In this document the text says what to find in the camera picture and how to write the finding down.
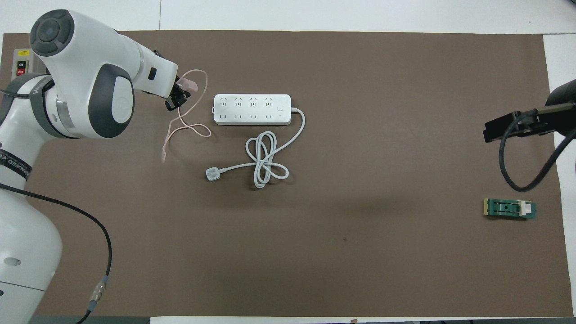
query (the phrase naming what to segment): brown mat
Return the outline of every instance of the brown mat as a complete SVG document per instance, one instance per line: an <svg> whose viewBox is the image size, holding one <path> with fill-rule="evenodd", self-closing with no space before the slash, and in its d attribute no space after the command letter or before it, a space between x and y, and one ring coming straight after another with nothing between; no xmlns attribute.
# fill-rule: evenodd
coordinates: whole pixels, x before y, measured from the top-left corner
<svg viewBox="0 0 576 324"><path fill-rule="evenodd" d="M141 31L127 36L180 66L205 69L207 123L160 148L168 113L138 94L112 140L52 141L27 189L75 204L109 229L109 288L97 315L572 316L555 169L535 190L510 189L484 122L542 105L540 35ZM27 35L5 35L10 55ZM195 77L202 85L201 76ZM286 127L225 127L217 93L288 93L302 136L275 161L290 177L262 190L249 168L208 182L204 171L249 162L244 142ZM510 140L524 184L552 135ZM531 199L530 221L483 216L483 198ZM60 267L40 314L82 314L104 272L105 241L83 216L31 202L62 235Z"/></svg>

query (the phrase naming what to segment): white plug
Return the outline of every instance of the white plug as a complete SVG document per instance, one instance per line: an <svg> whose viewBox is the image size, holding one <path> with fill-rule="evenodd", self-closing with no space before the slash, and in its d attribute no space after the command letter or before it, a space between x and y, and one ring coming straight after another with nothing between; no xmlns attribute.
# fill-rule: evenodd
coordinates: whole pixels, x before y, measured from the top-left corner
<svg viewBox="0 0 576 324"><path fill-rule="evenodd" d="M180 78L176 84L184 91L198 92L198 84L192 80Z"/></svg>
<svg viewBox="0 0 576 324"><path fill-rule="evenodd" d="M208 180L210 181L220 179L220 169L218 169L217 167L209 168L208 170L206 170L206 178L208 178Z"/></svg>

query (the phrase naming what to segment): power outlet socket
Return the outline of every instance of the power outlet socket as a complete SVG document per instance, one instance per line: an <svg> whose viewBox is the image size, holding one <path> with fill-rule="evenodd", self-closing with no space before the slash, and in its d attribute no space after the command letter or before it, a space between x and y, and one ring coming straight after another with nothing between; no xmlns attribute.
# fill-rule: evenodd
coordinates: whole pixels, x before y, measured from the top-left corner
<svg viewBox="0 0 576 324"><path fill-rule="evenodd" d="M289 95L218 94L214 121L218 125L288 125L292 114Z"/></svg>

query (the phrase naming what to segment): white power cord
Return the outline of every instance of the white power cord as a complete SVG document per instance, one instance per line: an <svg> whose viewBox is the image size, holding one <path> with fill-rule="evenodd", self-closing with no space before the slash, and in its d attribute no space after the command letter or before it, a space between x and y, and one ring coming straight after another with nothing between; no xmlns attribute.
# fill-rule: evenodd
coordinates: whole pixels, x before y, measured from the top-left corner
<svg viewBox="0 0 576 324"><path fill-rule="evenodd" d="M302 126L300 126L300 129L298 130L298 132L296 132L296 135L294 135L294 137L290 141L287 141L284 145L280 146L279 148L276 148L278 144L278 141L276 140L276 135L269 130L264 131L260 133L258 137L252 137L246 141L245 146L246 153L254 162L238 164L234 165L233 167L227 167L221 169L217 167L209 168L208 170L206 170L206 178L208 178L208 180L210 181L214 181L219 179L220 174L226 171L243 167L254 167L254 185L256 186L256 188L259 189L263 188L270 181L270 177L275 177L276 179L280 180L288 178L288 176L290 175L290 171L288 170L288 168L286 168L284 165L280 163L272 162L272 159L274 158L274 155L276 153L280 152L282 149L290 145L292 142L294 142L294 140L296 140L298 136L300 136L300 133L302 133L304 125L306 124L306 118L304 117L304 113L300 109L292 108L291 111L297 112L302 116ZM263 142L264 138L268 138L268 140L270 141L270 149L268 149L266 147L266 144ZM252 142L254 142L255 145L256 156L254 156L252 152L250 152L249 146ZM280 168L284 170L285 174L279 175L274 171L272 171L271 167Z"/></svg>

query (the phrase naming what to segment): label sticker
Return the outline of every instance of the label sticker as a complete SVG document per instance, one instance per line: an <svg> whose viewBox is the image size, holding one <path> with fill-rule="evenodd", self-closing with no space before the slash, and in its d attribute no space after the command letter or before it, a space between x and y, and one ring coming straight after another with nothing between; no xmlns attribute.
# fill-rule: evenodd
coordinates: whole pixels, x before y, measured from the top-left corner
<svg viewBox="0 0 576 324"><path fill-rule="evenodd" d="M4 165L6 168L16 172L26 180L28 180L30 172L32 172L32 167L28 163L3 149L0 149L0 165Z"/></svg>

